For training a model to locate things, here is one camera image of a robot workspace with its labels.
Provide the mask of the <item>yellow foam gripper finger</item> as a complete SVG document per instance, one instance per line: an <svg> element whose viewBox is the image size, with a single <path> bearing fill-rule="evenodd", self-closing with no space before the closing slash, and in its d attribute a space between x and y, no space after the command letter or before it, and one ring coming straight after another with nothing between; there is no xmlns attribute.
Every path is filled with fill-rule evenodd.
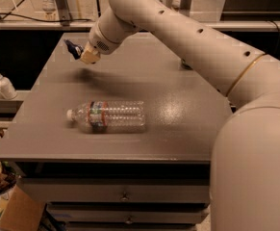
<svg viewBox="0 0 280 231"><path fill-rule="evenodd" d="M88 42L81 54L80 60L85 64L94 64L100 60L100 53Z"/></svg>

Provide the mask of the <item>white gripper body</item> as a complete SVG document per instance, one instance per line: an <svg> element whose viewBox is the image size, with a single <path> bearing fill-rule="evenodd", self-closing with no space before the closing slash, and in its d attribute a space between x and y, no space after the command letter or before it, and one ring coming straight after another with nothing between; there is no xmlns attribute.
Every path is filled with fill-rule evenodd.
<svg viewBox="0 0 280 231"><path fill-rule="evenodd" d="M111 42L105 38L98 23L95 23L91 27L88 42L93 49L104 55L110 55L118 48L117 43Z"/></svg>

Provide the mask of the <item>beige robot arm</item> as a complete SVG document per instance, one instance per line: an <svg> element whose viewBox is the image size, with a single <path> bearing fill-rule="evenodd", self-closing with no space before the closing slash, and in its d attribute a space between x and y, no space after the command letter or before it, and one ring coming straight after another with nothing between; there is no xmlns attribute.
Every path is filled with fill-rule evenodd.
<svg viewBox="0 0 280 231"><path fill-rule="evenodd" d="M280 231L280 61L167 8L160 0L109 0L82 61L152 33L236 106L211 158L211 230Z"/></svg>

